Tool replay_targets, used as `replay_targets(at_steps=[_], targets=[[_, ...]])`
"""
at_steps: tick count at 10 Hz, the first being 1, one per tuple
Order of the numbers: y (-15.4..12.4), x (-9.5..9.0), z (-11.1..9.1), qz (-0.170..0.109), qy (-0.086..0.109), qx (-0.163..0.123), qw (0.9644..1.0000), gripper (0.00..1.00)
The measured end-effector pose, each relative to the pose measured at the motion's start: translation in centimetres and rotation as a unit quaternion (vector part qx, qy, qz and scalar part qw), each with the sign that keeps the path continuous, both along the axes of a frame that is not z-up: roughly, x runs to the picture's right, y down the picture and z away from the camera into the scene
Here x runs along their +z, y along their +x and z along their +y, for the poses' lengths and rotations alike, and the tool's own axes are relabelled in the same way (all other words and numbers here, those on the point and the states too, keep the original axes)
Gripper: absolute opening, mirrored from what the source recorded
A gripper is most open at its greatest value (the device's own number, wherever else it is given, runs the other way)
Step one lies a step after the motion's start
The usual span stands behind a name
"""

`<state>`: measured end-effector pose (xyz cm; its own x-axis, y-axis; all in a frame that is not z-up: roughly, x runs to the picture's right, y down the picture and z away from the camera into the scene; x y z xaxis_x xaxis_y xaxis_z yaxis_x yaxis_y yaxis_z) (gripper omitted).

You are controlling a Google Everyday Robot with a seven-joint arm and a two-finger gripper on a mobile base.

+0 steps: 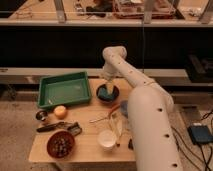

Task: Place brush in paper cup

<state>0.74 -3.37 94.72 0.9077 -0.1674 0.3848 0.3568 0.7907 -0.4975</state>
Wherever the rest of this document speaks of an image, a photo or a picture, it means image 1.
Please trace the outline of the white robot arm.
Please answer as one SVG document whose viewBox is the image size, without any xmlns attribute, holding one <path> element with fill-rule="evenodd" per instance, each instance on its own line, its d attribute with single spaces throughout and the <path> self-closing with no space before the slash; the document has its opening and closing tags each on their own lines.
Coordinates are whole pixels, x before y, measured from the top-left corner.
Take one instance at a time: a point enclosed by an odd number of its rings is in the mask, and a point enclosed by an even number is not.
<svg viewBox="0 0 213 171">
<path fill-rule="evenodd" d="M 104 78 L 110 80 L 119 72 L 133 87 L 127 111 L 137 171 L 183 171 L 168 118 L 174 109 L 172 96 L 125 61 L 123 46 L 106 47 L 102 55 Z"/>
</svg>

